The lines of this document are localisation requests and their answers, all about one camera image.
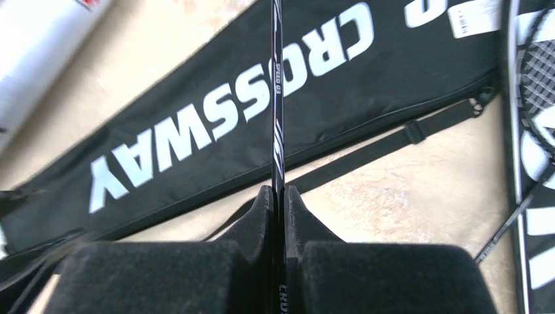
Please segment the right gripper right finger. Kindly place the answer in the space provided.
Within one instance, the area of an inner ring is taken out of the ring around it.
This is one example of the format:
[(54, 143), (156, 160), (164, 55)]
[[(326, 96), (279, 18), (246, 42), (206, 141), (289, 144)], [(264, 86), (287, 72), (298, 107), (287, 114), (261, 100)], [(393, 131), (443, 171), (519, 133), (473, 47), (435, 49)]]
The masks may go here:
[(470, 254), (453, 245), (347, 243), (284, 191), (286, 313), (495, 313)]

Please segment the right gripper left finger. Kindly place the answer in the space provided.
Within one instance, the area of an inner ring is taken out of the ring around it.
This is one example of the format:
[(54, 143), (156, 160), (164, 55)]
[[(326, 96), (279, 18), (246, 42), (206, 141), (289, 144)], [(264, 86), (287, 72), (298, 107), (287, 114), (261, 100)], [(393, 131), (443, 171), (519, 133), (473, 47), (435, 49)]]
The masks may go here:
[(272, 189), (214, 241), (95, 242), (63, 262), (46, 313), (267, 313)]

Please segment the black CROSSWAY racket bag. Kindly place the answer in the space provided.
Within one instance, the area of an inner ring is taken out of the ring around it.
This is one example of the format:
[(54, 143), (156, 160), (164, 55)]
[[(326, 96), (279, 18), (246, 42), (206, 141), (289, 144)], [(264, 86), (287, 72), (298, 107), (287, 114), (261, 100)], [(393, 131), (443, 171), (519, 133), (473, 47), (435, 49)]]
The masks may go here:
[[(397, 131), (295, 180), (300, 196), (364, 164), (422, 143), (476, 114), (496, 95), (497, 33), (456, 37), (464, 2), (418, 27), (404, 1), (286, 1), (283, 29), (284, 163)], [(43, 244), (1, 262), (1, 312), (23, 313), (79, 247), (121, 242), (155, 220), (186, 213), (272, 176), (272, 21), (258, 1), (27, 189), (1, 196), (8, 235)], [(375, 183), (341, 188), (378, 237), (355, 243), (430, 244), (415, 210), (394, 213)], [(268, 221), (272, 312), (273, 208)]]

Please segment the black racket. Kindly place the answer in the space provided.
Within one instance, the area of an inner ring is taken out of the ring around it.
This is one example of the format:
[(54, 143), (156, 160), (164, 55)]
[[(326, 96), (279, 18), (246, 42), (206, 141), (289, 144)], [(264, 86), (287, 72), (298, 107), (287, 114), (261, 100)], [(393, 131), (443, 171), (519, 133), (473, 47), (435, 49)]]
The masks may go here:
[(546, 154), (548, 163), (518, 207), (477, 254), (474, 259), (477, 264), (486, 259), (513, 222), (530, 206), (541, 186), (554, 174), (554, 126), (550, 124), (554, 119), (548, 117), (549, 110), (554, 107), (554, 40), (547, 37), (548, 31), (543, 31), (553, 9), (554, 1), (546, 1), (533, 15), (517, 55), (518, 68), (510, 72), (518, 87), (514, 98), (518, 100), (521, 123)]
[(272, 313), (287, 313), (287, 266), (284, 223), (284, 134), (283, 134), (283, 16), (281, 1), (272, 1), (272, 189), (273, 264)]

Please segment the black SPORT racket bag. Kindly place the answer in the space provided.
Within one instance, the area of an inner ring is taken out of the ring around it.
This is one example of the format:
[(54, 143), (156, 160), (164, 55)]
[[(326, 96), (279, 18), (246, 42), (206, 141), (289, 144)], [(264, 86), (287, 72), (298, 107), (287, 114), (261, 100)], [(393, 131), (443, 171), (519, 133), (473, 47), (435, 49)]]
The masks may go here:
[[(546, 1), (502, 1), (500, 68), (503, 82), (504, 148), (510, 214), (518, 207), (548, 163), (541, 147), (524, 129), (514, 96), (511, 71), (518, 68), (519, 51)], [(554, 9), (543, 31), (554, 40)], [(554, 119), (554, 107), (548, 117)], [(521, 313), (554, 312), (554, 174), (538, 190), (530, 206), (511, 225)]]

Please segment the white shuttlecock tube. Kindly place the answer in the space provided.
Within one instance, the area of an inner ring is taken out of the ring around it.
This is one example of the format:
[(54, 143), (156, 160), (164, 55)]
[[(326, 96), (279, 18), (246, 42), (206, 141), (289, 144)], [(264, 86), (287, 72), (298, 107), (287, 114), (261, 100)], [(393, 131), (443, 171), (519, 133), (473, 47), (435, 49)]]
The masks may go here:
[(113, 4), (1, 2), (1, 150), (8, 147)]

